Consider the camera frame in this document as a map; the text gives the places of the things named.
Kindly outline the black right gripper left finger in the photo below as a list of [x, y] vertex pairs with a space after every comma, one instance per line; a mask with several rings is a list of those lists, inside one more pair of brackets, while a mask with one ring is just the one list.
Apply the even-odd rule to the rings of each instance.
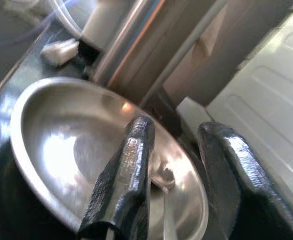
[[155, 125], [138, 116], [126, 126], [118, 150], [99, 174], [78, 230], [80, 240], [149, 237], [151, 166]]

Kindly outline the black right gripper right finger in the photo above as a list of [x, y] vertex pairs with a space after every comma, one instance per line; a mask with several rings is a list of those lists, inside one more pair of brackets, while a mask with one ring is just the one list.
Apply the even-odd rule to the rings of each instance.
[[197, 130], [208, 198], [206, 240], [293, 240], [293, 199], [248, 142], [218, 122]]

